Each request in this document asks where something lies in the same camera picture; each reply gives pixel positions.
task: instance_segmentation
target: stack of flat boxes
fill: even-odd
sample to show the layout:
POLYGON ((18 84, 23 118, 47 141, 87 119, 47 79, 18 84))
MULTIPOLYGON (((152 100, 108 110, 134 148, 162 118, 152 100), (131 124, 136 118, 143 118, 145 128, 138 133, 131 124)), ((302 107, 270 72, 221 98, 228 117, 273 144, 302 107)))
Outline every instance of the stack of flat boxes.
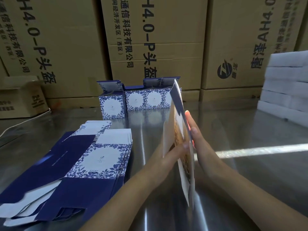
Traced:
POLYGON ((308 127, 308 51, 271 55, 258 109, 308 127))

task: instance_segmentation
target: stainless steel table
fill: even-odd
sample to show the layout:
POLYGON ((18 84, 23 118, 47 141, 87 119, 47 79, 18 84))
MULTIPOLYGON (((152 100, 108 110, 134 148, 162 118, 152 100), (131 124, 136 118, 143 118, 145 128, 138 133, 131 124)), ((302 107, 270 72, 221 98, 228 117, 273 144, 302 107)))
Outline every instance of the stainless steel table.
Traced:
MULTIPOLYGON (((206 140, 240 174, 308 216, 308 128, 256 110, 257 100, 184 103, 206 140)), ((159 143, 168 109, 129 112, 111 128, 131 128, 130 176, 139 171, 159 143)), ((31 120, 0 138, 0 192, 46 154, 67 131, 87 120, 101 120, 99 108, 55 111, 31 120)), ((0 120, 0 133, 23 120, 0 120)), ((130 230, 259 230, 245 212, 202 173, 196 162, 195 208, 187 208, 177 166, 148 197, 130 230)), ((81 214, 67 221, 0 230, 78 230, 81 214)))

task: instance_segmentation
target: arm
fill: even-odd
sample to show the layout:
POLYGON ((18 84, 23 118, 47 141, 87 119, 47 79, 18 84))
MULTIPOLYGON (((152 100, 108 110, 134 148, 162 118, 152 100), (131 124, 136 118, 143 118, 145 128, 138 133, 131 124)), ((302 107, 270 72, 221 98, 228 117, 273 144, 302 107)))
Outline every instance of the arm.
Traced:
POLYGON ((185 113, 203 171, 223 188, 261 230, 307 230, 308 218, 271 196, 227 166, 203 138, 189 112, 185 113))
POLYGON ((146 198, 167 177, 174 163, 189 149, 189 144, 176 146, 163 158, 160 144, 144 168, 125 183, 80 231, 125 231, 146 198))

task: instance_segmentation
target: blue and white box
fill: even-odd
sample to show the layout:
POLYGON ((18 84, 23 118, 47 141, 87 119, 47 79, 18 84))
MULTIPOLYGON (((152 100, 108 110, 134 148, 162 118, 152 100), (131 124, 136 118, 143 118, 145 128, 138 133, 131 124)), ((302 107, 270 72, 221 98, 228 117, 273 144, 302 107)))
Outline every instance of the blue and white box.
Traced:
POLYGON ((127 111, 170 108, 175 79, 180 77, 145 78, 142 86, 125 87, 127 111))
POLYGON ((103 90, 98 97, 103 119, 124 118, 127 112, 124 86, 120 80, 97 81, 103 90))

